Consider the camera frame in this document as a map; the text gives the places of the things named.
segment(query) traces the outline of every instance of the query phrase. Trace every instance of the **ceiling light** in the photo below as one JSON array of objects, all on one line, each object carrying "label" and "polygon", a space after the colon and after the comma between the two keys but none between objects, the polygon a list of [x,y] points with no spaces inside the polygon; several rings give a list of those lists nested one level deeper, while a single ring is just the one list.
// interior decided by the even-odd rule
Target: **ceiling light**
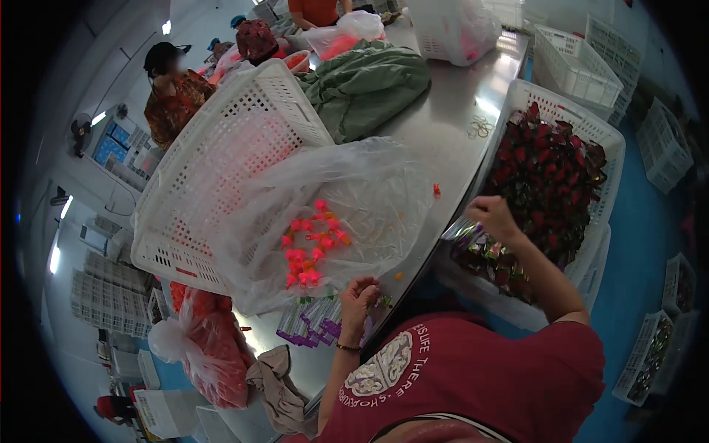
[{"label": "ceiling light", "polygon": [[52,259],[49,262],[49,270],[52,274],[54,274],[57,271],[57,267],[59,266],[59,256],[61,255],[61,251],[59,251],[59,248],[54,246],[54,250],[52,251]]},{"label": "ceiling light", "polygon": [[93,120],[91,120],[91,126],[95,126],[99,121],[103,120],[104,117],[106,117],[105,111],[94,117]]},{"label": "ceiling light", "polygon": [[74,196],[69,196],[69,200],[64,203],[64,208],[62,208],[62,215],[60,215],[59,218],[63,219],[64,216],[67,214],[67,211],[69,210],[69,205],[72,204],[72,200],[74,200]]}]

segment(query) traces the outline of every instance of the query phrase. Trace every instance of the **blue floor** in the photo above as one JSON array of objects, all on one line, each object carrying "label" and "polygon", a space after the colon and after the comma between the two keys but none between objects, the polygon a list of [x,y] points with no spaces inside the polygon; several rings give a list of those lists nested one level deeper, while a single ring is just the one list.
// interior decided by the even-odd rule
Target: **blue floor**
[{"label": "blue floor", "polygon": [[[531,77],[531,63],[526,79]],[[576,436],[576,443],[629,442],[640,426],[625,421],[630,405],[610,392],[620,376],[642,319],[660,309],[664,269],[668,258],[685,249],[686,239],[679,230],[684,215],[683,198],[674,189],[660,193],[645,177],[635,132],[624,120],[620,132],[625,137],[625,162],[618,196],[610,217],[610,250],[603,281],[591,314],[591,326],[603,341],[606,390]],[[435,298],[446,288],[427,276],[413,297]],[[467,298],[459,297],[471,312],[488,319],[491,327],[506,337],[524,337],[530,332],[485,312]],[[147,341],[136,340],[141,349]],[[162,389],[192,389],[182,365],[166,364],[153,356]]]}]

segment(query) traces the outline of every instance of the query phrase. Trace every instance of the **beige cloth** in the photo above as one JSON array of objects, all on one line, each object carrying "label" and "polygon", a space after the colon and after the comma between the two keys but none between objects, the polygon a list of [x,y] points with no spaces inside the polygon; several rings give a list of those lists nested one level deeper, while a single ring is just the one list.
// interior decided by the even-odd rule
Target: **beige cloth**
[{"label": "beige cloth", "polygon": [[258,362],[246,372],[246,382],[263,392],[261,397],[271,426],[282,434],[302,433],[313,439],[318,433],[318,418],[305,420],[308,399],[288,377],[291,356],[282,344],[259,355]]}]

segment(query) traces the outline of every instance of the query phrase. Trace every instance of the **window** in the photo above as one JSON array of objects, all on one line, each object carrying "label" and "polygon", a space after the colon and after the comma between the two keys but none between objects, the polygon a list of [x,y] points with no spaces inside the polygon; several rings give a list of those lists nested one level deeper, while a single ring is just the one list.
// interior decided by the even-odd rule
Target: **window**
[{"label": "window", "polygon": [[114,153],[119,162],[123,163],[125,155],[128,154],[128,137],[130,134],[121,126],[111,121],[108,124],[104,137],[99,142],[94,152],[94,160],[102,166],[106,166],[108,155]]}]

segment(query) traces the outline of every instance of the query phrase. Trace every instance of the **green cloth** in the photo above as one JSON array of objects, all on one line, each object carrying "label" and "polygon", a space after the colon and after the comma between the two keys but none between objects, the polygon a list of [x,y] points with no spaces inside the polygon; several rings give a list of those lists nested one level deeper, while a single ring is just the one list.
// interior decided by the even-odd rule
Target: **green cloth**
[{"label": "green cloth", "polygon": [[428,67],[407,47],[359,41],[296,78],[335,143],[357,140],[395,116],[428,87]]}]

